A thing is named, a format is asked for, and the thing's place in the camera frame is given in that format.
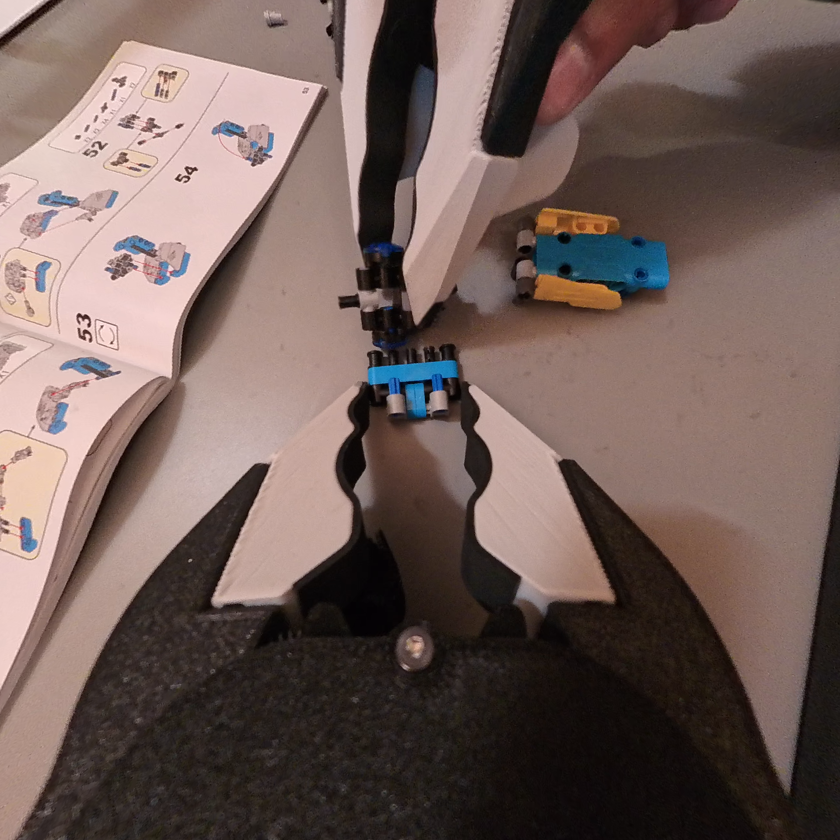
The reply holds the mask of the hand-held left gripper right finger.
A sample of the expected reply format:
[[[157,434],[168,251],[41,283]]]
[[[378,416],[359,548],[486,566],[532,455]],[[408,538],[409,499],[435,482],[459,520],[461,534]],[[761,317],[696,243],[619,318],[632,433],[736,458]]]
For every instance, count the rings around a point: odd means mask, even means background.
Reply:
[[[613,604],[615,594],[560,468],[560,457],[475,385],[463,390],[463,577],[485,608],[525,601]]]

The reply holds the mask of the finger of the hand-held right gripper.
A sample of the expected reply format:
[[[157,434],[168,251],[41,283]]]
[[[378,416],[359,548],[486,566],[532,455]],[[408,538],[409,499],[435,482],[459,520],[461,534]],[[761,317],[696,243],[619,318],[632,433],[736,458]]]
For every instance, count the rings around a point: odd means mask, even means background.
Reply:
[[[407,246],[421,160],[421,3],[338,1],[337,75],[359,247]]]
[[[535,129],[524,150],[481,142],[515,2],[437,2],[434,115],[415,180],[413,233],[404,260],[414,312],[446,299],[490,221],[553,193],[578,144],[569,117]]]

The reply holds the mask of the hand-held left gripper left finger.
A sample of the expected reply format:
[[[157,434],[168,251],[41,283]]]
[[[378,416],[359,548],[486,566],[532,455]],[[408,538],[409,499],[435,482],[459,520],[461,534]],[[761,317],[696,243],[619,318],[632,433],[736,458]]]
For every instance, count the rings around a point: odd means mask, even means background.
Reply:
[[[357,382],[273,455],[213,607],[288,603],[296,586],[356,547],[362,517],[354,487],[366,467],[369,422],[366,386]]]

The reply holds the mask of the black grey gear assembly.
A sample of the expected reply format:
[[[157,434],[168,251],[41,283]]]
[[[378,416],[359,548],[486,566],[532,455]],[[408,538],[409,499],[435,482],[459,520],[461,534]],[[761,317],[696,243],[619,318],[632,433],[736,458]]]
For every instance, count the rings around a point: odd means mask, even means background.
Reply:
[[[404,344],[414,326],[403,278],[404,248],[376,243],[363,249],[364,267],[356,270],[358,291],[340,296],[340,308],[359,308],[363,330],[373,344],[392,349]]]

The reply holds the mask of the blue yellow brick assembly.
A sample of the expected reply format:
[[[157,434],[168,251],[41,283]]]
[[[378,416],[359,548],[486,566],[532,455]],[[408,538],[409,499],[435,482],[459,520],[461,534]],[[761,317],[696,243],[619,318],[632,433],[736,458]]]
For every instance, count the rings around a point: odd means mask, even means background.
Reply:
[[[618,219],[544,208],[519,226],[511,269],[515,301],[613,310],[636,291],[669,283],[664,243],[617,233]]]

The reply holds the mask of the blue beam with black pins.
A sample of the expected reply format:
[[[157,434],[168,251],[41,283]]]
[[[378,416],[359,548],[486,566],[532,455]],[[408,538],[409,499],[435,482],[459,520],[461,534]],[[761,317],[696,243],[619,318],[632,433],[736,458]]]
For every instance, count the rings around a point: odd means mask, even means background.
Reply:
[[[439,348],[423,348],[423,357],[415,349],[367,353],[368,396],[373,406],[386,408],[391,419],[426,419],[444,417],[449,403],[460,398],[456,347],[452,343]]]

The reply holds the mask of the grey desk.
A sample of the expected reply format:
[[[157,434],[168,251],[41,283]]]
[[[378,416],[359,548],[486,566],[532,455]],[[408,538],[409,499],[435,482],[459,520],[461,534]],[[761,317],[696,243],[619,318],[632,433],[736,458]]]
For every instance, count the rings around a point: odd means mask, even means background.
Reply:
[[[269,28],[264,10],[287,25]],[[148,575],[255,462],[354,381],[338,86],[318,2],[63,2],[2,43],[2,161],[127,39],[329,85],[263,213],[206,284],[182,378],[134,436],[2,727],[2,837]],[[514,305],[499,218],[428,341],[576,459],[706,607],[789,777],[838,445],[838,6],[741,2],[636,49],[577,111],[547,204],[661,239],[671,283],[612,312]]]

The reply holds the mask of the person's right hand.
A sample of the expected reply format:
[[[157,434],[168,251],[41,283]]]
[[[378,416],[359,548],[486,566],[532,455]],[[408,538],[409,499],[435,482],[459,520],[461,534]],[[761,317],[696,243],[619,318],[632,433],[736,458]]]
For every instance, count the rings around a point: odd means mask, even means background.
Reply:
[[[735,1],[593,1],[562,43],[537,121],[555,123],[580,104],[635,46],[650,47],[674,29],[716,22]]]

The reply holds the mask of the open instruction booklet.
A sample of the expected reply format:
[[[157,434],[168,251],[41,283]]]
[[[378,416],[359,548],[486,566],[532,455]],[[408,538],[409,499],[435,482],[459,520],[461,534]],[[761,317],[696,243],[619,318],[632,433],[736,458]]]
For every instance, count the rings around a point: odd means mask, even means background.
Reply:
[[[128,42],[2,168],[2,706],[123,450],[174,384],[197,293],[323,95]]]

